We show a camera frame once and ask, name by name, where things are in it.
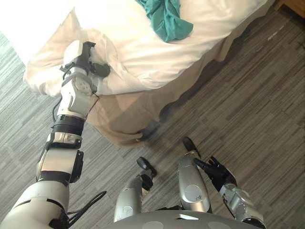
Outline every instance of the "black cable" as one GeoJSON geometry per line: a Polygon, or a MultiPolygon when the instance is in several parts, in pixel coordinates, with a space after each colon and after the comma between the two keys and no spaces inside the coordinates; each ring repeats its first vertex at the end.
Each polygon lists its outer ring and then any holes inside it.
{"type": "Polygon", "coordinates": [[[97,99],[95,100],[94,104],[91,106],[91,108],[90,108],[90,110],[88,112],[88,115],[89,115],[90,111],[93,109],[93,107],[96,105],[97,101],[100,99],[100,97],[96,93],[93,93],[93,94],[97,97],[97,99]]]}
{"type": "Polygon", "coordinates": [[[225,198],[223,197],[223,202],[224,205],[227,207],[228,211],[231,213],[231,215],[233,216],[233,218],[235,219],[235,215],[233,214],[233,212],[230,210],[227,201],[225,200],[225,198]]]}
{"type": "Polygon", "coordinates": [[[53,122],[55,122],[56,120],[55,120],[55,114],[54,114],[54,112],[55,112],[55,109],[56,109],[56,107],[61,103],[61,100],[62,100],[62,98],[58,101],[58,103],[53,107],[53,111],[52,111],[52,115],[53,115],[53,122]]]}
{"type": "Polygon", "coordinates": [[[70,67],[65,71],[65,73],[62,75],[62,80],[65,80],[66,74],[70,71],[71,68],[75,66],[75,63],[71,63],[70,67]]]}
{"type": "Polygon", "coordinates": [[[93,205],[95,204],[97,201],[99,201],[100,199],[102,199],[105,195],[106,195],[107,191],[103,191],[101,193],[99,193],[98,195],[96,195],[95,197],[93,197],[83,208],[81,208],[78,211],[71,211],[68,212],[67,215],[73,214],[73,212],[77,212],[74,216],[72,216],[71,218],[69,218],[69,225],[68,228],[70,228],[74,223],[76,223],[76,221],[78,221],[80,219],[80,217],[93,205]]]}

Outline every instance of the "white duvet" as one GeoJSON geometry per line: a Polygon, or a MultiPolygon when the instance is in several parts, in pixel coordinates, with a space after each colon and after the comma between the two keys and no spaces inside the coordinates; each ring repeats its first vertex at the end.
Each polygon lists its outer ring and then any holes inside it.
{"type": "Polygon", "coordinates": [[[176,79],[267,0],[180,0],[189,37],[163,42],[135,0],[10,0],[0,9],[0,30],[26,65],[35,92],[60,93],[63,52],[73,40],[96,43],[95,62],[111,74],[90,77],[98,94],[151,90],[176,79]]]}

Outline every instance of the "teal fabric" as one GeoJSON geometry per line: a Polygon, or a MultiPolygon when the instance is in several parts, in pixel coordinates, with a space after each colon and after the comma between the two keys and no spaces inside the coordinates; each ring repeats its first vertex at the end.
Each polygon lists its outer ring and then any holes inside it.
{"type": "Polygon", "coordinates": [[[137,0],[151,20],[153,30],[165,42],[181,40],[193,30],[193,24],[180,18],[180,0],[137,0]]]}

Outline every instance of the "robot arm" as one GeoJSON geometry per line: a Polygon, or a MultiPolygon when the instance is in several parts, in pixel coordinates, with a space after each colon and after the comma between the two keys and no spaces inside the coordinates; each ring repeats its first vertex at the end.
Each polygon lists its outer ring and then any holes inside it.
{"type": "Polygon", "coordinates": [[[209,176],[225,205],[237,221],[266,229],[263,215],[256,209],[249,194],[237,187],[235,177],[225,166],[214,157],[211,157],[209,163],[197,158],[194,161],[209,176]]]}
{"type": "Polygon", "coordinates": [[[53,130],[37,163],[37,182],[29,186],[0,225],[1,229],[65,229],[69,184],[81,176],[83,126],[91,107],[90,50],[95,44],[74,41],[66,50],[62,100],[53,130]]]}

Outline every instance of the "gray carpet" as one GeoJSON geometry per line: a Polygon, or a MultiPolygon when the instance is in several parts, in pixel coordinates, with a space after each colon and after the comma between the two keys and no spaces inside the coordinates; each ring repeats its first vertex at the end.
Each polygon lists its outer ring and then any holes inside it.
{"type": "MultiPolygon", "coordinates": [[[[73,228],[99,229],[113,218],[116,198],[144,156],[159,171],[143,210],[179,204],[177,166],[191,137],[206,160],[216,156],[236,176],[269,229],[304,228],[303,21],[271,10],[235,40],[224,62],[213,62],[197,84],[168,105],[158,129],[140,148],[119,148],[85,125],[81,179],[71,207],[108,193],[73,228]]],[[[22,83],[25,68],[0,34],[0,220],[34,182],[35,165],[52,124],[56,100],[22,83]]],[[[204,176],[215,214],[230,217],[204,176]]]]}

